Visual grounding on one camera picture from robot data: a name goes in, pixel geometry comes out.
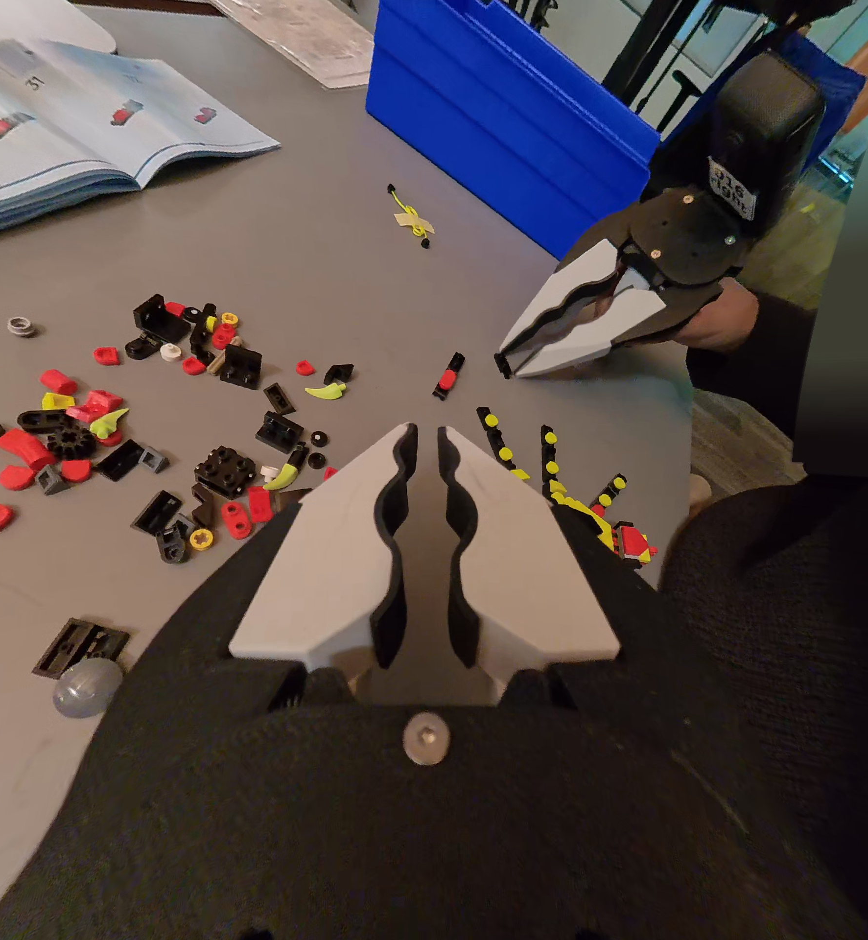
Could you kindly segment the grey lego dome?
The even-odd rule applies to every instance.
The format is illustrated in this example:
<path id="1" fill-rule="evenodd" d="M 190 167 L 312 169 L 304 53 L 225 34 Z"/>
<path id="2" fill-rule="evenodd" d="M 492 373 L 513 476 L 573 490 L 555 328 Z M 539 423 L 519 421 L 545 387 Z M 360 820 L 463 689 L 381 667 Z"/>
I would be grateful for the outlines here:
<path id="1" fill-rule="evenodd" d="M 122 666 L 110 659 L 82 659 L 66 669 L 55 681 L 53 705 L 59 714 L 67 718 L 97 716 L 108 708 L 123 678 Z"/>

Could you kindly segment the person's black knit sweater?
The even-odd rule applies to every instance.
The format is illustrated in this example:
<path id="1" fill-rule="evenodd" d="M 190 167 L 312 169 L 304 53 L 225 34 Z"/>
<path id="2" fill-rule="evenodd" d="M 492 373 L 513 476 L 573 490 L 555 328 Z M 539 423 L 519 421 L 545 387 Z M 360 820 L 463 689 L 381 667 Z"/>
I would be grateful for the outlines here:
<path id="1" fill-rule="evenodd" d="M 660 588 L 868 925 L 868 483 L 809 476 L 711 505 L 677 536 Z"/>

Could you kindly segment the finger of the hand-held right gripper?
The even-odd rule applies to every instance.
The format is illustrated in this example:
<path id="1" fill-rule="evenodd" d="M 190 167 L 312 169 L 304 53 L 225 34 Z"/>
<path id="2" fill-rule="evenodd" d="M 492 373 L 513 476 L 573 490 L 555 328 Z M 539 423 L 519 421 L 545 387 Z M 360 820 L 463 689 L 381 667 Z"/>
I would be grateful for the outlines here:
<path id="1" fill-rule="evenodd" d="M 535 378 L 575 367 L 609 354 L 618 337 L 659 312 L 659 295 L 627 288 L 590 322 L 574 325 L 563 337 L 541 344 L 515 365 L 516 378 Z"/>
<path id="2" fill-rule="evenodd" d="M 500 354 L 511 357 L 535 343 L 546 344 L 548 340 L 540 335 L 547 327 L 565 319 L 575 305 L 582 309 L 616 283 L 618 255 L 618 248 L 603 240 L 549 276 L 501 342 Z"/>

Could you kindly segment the pile of loose lego pieces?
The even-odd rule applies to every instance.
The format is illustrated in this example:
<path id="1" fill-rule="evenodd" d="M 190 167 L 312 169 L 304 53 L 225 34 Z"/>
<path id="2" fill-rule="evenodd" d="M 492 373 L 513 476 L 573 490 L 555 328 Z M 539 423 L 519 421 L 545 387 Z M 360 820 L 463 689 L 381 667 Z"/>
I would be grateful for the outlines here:
<path id="1" fill-rule="evenodd" d="M 93 358 L 99 365 L 117 367 L 123 355 L 130 361 L 159 355 L 166 363 L 179 363 L 187 376 L 208 375 L 237 388 L 263 390 L 268 407 L 254 437 L 287 456 L 284 466 L 273 468 L 258 466 L 232 447 L 213 447 L 194 468 L 192 510 L 183 511 L 183 500 L 166 490 L 154 496 L 131 526 L 156 542 L 165 563 L 183 563 L 209 549 L 218 521 L 231 538 L 249 537 L 256 525 L 273 517 L 272 497 L 290 486 L 304 466 L 324 468 L 324 479 L 336 473 L 326 467 L 321 452 L 329 442 L 327 433 L 307 433 L 291 419 L 297 410 L 278 382 L 261 387 L 263 355 L 239 335 L 235 314 L 218 313 L 214 304 L 198 308 L 168 301 L 157 293 L 134 309 L 133 318 L 137 336 L 123 351 L 96 348 Z M 46 391 L 41 406 L 19 414 L 13 428 L 0 423 L 0 449 L 16 460 L 0 471 L 6 490 L 37 486 L 54 495 L 95 474 L 119 482 L 136 467 L 159 474 L 169 466 L 163 450 L 126 434 L 122 424 L 129 409 L 123 396 L 89 389 L 79 401 L 77 382 L 61 370 L 47 370 L 39 380 Z"/>

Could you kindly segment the clear plastic bag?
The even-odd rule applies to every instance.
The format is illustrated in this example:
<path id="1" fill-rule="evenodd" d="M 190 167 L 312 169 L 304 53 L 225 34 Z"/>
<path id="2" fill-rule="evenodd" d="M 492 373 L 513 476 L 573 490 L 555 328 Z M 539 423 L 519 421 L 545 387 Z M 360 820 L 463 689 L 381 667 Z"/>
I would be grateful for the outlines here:
<path id="1" fill-rule="evenodd" d="M 362 88 L 369 83 L 372 35 L 334 2 L 211 1 L 210 5 L 323 88 Z"/>

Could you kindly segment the person's right forearm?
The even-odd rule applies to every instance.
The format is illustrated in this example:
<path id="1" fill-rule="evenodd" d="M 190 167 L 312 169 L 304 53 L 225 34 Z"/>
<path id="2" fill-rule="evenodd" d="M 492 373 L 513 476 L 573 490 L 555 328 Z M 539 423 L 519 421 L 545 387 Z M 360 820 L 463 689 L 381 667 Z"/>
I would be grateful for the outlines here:
<path id="1" fill-rule="evenodd" d="M 759 313 L 746 342 L 727 355 L 687 348 L 689 378 L 700 390 L 753 407 L 793 439 L 817 311 L 776 296 L 755 295 Z"/>

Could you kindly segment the lego instruction booklet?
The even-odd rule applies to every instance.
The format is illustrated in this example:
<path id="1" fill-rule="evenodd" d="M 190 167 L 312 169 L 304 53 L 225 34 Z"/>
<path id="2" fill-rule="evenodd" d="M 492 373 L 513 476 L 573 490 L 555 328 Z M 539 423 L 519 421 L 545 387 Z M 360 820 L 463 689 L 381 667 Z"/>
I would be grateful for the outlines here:
<path id="1" fill-rule="evenodd" d="M 279 147 L 161 60 L 0 41 L 0 231 L 141 191 L 181 160 Z"/>

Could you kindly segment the yellow black lego spider model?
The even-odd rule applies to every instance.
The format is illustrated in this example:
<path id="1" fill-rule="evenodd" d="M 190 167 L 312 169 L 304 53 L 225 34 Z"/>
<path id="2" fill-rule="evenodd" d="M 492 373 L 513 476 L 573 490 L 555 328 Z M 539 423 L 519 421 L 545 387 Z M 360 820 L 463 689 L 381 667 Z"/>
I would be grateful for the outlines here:
<path id="1" fill-rule="evenodd" d="M 476 409 L 479 422 L 487 436 L 487 442 L 497 462 L 512 476 L 527 481 L 530 475 L 516 466 L 514 454 L 506 445 L 499 428 L 498 417 L 487 406 Z M 594 500 L 583 502 L 570 495 L 569 490 L 559 480 L 560 465 L 557 462 L 558 437 L 554 429 L 542 425 L 541 438 L 541 478 L 542 495 L 553 505 L 569 508 L 579 513 L 583 523 L 596 538 L 604 544 L 617 558 L 625 561 L 634 570 L 650 564 L 658 554 L 658 547 L 654 546 L 648 536 L 639 530 L 633 523 L 627 521 L 612 521 L 607 518 L 606 512 L 612 507 L 614 500 L 626 489 L 627 477 L 617 474 L 608 481 L 606 486 Z"/>

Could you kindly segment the black tripod stand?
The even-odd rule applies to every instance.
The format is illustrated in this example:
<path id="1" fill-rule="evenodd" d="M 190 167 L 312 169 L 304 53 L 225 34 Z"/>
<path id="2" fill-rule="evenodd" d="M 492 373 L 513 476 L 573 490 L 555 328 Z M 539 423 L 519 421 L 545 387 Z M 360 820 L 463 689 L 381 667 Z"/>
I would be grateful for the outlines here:
<path id="1" fill-rule="evenodd" d="M 662 59 L 663 54 L 673 44 L 678 33 L 698 5 L 698 1 L 652 1 L 647 7 L 633 31 L 628 43 L 610 67 L 603 80 L 603 88 L 611 95 L 629 106 L 645 85 Z M 679 50 L 666 66 L 661 77 L 637 107 L 636 114 L 646 106 L 655 93 L 655 89 L 664 80 L 668 71 L 684 51 L 690 37 L 699 28 L 701 20 L 695 24 L 692 32 L 682 41 Z M 683 104 L 689 98 L 698 98 L 702 92 L 680 70 L 673 71 L 673 78 L 679 85 L 679 91 L 663 118 L 656 125 L 656 131 L 662 134 L 675 119 Z"/>

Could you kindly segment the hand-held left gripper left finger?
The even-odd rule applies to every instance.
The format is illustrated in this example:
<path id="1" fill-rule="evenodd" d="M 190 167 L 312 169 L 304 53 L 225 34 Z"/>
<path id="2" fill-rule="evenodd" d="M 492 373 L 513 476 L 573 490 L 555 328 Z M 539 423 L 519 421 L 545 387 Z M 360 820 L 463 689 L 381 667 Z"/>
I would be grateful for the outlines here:
<path id="1" fill-rule="evenodd" d="M 404 641 L 403 562 L 418 428 L 393 430 L 306 495 L 230 641 L 234 658 L 332 667 L 348 681 L 392 666 Z"/>

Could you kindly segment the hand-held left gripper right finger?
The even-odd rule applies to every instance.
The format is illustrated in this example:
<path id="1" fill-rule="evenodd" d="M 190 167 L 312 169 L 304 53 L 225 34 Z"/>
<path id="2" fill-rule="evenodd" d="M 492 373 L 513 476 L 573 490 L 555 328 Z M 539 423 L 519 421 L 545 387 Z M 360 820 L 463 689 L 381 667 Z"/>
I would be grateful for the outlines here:
<path id="1" fill-rule="evenodd" d="M 613 664 L 621 643 L 545 499 L 457 429 L 437 432 L 451 649 L 498 704 L 514 677 Z"/>

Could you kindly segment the blue plastic bin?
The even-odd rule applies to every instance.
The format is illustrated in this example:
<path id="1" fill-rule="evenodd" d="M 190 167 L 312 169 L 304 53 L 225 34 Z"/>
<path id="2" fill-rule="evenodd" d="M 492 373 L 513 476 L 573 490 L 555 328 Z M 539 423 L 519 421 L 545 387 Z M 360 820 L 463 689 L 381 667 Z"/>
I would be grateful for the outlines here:
<path id="1" fill-rule="evenodd" d="M 380 2 L 366 110 L 557 259 L 637 201 L 660 142 L 502 2 Z"/>
<path id="2" fill-rule="evenodd" d="M 866 84 L 866 77 L 848 68 L 798 33 L 781 41 L 778 52 L 797 71 L 816 83 L 825 100 L 825 113 L 805 159 L 808 170 L 839 134 Z"/>

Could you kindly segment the person's right hand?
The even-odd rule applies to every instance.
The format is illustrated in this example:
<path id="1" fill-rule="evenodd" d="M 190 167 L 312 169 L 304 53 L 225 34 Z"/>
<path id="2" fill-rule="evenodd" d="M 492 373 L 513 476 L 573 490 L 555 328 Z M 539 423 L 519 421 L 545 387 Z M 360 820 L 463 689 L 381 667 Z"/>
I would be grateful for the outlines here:
<path id="1" fill-rule="evenodd" d="M 733 277 L 721 281 L 722 293 L 695 314 L 676 334 L 689 349 L 730 354 L 750 336 L 759 313 L 759 299 Z"/>

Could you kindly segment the black flat lego plate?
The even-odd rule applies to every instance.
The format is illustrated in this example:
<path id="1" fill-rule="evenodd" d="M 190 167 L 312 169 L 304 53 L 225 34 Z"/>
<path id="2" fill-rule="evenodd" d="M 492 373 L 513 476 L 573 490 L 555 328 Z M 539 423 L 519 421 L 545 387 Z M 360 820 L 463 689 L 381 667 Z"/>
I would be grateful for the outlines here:
<path id="1" fill-rule="evenodd" d="M 57 680 L 71 666 L 85 658 L 102 630 L 91 621 L 70 617 L 41 655 L 31 673 Z"/>
<path id="2" fill-rule="evenodd" d="M 82 659 L 116 662 L 130 638 L 127 631 L 94 625 L 86 639 Z"/>

